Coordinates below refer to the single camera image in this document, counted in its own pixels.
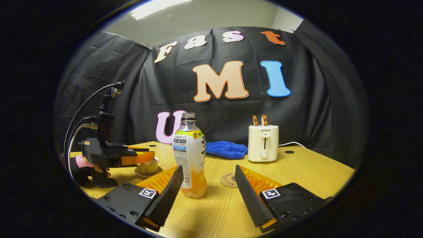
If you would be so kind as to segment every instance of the hand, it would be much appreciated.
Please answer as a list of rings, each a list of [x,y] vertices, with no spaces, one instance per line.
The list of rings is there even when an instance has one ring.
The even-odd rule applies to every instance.
[[[99,172],[99,173],[102,173],[103,172],[103,170],[100,168],[100,166],[98,166],[98,165],[96,165],[96,164],[93,164],[93,166],[94,166],[94,169],[97,171],[97,172]],[[109,173],[109,172],[107,172],[107,177],[110,177],[111,176],[111,174]]]
[[[100,166],[96,165],[96,164],[92,164],[90,162],[88,162],[84,156],[82,155],[78,155],[77,157],[75,157],[76,163],[78,165],[79,168],[83,168],[83,167],[91,167],[94,168],[97,172],[102,173],[103,170],[100,168]],[[110,177],[111,174],[109,172],[107,172],[107,177]]]

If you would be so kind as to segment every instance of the small bowl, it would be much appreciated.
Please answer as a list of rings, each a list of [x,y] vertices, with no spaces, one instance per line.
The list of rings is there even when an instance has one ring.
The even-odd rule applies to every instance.
[[[154,157],[149,162],[139,163],[137,170],[141,175],[149,176],[153,175],[159,167],[159,158]]]

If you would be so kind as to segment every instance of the orange letter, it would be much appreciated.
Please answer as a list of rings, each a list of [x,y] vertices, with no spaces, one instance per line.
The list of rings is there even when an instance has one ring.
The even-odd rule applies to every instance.
[[[275,34],[275,33],[271,32],[271,31],[263,31],[263,32],[262,32],[262,34],[265,34],[265,35],[267,36],[267,38],[268,38],[271,42],[273,42],[273,43],[275,43],[275,44],[280,44],[280,45],[285,45],[285,44],[286,44],[285,42],[280,41],[280,40],[278,39],[278,37],[280,37],[280,35]]]
[[[243,65],[241,61],[228,61],[223,66],[220,75],[217,75],[208,64],[194,67],[192,71],[197,73],[197,95],[194,96],[194,101],[210,100],[211,95],[207,93],[207,86],[216,98],[220,98],[225,84],[228,85],[225,97],[230,99],[248,97],[248,91],[245,90],[242,81],[241,67]]]

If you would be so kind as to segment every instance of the coaster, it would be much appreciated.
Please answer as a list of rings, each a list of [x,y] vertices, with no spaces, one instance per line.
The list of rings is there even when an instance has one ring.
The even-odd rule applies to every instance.
[[[229,188],[238,187],[235,181],[235,173],[228,173],[228,174],[222,175],[222,177],[220,177],[220,183]]]

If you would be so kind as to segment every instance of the blue towel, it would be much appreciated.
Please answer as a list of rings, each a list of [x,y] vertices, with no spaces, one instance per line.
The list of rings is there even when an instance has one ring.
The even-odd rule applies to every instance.
[[[227,141],[206,143],[206,154],[224,157],[230,160],[242,159],[247,152],[247,147]]]

